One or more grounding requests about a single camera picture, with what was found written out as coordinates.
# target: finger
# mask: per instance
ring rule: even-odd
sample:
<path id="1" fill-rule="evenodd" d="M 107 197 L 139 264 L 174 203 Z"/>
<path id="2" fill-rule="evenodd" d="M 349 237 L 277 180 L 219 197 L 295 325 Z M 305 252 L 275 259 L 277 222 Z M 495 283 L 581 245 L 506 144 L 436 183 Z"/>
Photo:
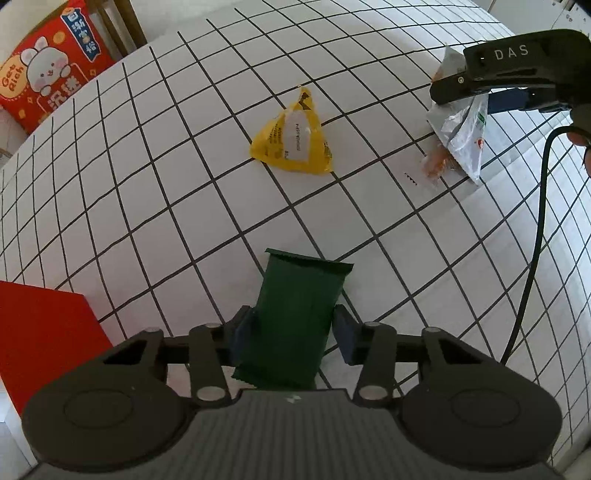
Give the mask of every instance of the finger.
<path id="1" fill-rule="evenodd" d="M 589 142 L 583 135 L 579 135 L 574 132 L 568 132 L 566 136 L 572 143 L 574 143 L 578 147 L 586 147 L 587 145 L 589 145 Z"/>

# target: green snack bar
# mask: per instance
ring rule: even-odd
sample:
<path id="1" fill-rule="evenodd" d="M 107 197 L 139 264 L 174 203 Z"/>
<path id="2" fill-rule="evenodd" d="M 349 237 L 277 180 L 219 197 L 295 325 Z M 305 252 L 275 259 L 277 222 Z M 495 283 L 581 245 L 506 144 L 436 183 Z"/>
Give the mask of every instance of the green snack bar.
<path id="1" fill-rule="evenodd" d="M 268 248 L 251 338 L 233 377 L 273 390 L 315 390 L 332 313 L 353 264 Z"/>

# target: black cable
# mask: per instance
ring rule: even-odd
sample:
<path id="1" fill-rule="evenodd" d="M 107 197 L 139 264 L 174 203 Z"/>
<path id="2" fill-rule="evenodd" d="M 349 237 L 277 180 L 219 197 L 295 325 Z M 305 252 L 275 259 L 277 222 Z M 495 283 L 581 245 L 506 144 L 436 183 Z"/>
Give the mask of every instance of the black cable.
<path id="1" fill-rule="evenodd" d="M 548 161 L 550 159 L 550 151 L 552 148 L 552 142 L 554 139 L 562 134 L 566 133 L 575 133 L 583 136 L 587 139 L 587 141 L 591 142 L 591 134 L 583 130 L 579 127 L 574 127 L 572 125 L 567 127 L 558 127 L 550 132 L 548 138 L 546 139 L 546 143 L 544 144 L 544 154 L 542 155 L 542 171 L 540 174 L 540 205 L 538 207 L 538 230 L 535 236 L 535 245 L 534 245 L 534 253 L 531 257 L 530 263 L 530 271 L 527 275 L 527 281 L 525 282 L 525 287 L 523 289 L 523 294 L 521 296 L 521 302 L 519 303 L 519 310 L 517 311 L 517 318 L 515 319 L 515 324 L 513 325 L 513 331 L 511 332 L 511 336 L 509 337 L 509 342 L 505 347 L 505 353 L 501 357 L 501 363 L 506 365 L 507 360 L 511 356 L 513 347 L 515 346 L 515 342 L 517 341 L 517 334 L 519 333 L 519 329 L 521 327 L 521 323 L 523 322 L 523 317 L 525 315 L 525 308 L 527 307 L 527 301 L 530 297 L 531 287 L 534 284 L 535 278 L 535 271 L 538 268 L 538 261 L 540 260 L 540 254 L 542 250 L 542 241 L 544 240 L 544 220 L 546 216 L 546 190 L 548 185 Z"/>

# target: screw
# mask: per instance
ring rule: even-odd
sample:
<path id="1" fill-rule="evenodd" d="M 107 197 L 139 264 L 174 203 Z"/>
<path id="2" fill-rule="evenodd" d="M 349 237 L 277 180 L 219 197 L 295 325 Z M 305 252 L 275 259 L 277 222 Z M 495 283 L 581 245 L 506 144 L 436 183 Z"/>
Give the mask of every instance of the screw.
<path id="1" fill-rule="evenodd" d="M 197 390 L 197 398 L 202 401 L 217 401 L 226 396 L 226 391 L 212 385 Z"/>
<path id="2" fill-rule="evenodd" d="M 359 389 L 359 396 L 364 400 L 383 400 L 388 396 L 388 391 L 379 385 L 366 385 Z"/>

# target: human hand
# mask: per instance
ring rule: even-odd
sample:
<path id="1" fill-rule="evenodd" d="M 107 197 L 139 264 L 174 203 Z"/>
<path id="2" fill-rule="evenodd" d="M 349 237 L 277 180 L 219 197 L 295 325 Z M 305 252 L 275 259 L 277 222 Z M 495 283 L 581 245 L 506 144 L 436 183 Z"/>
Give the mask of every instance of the human hand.
<path id="1" fill-rule="evenodd" d="M 587 175 L 591 177 L 591 148 L 589 147 L 589 142 L 584 136 L 572 132 L 567 133 L 566 136 L 574 145 L 578 147 L 587 147 L 583 164 L 585 165 Z"/>

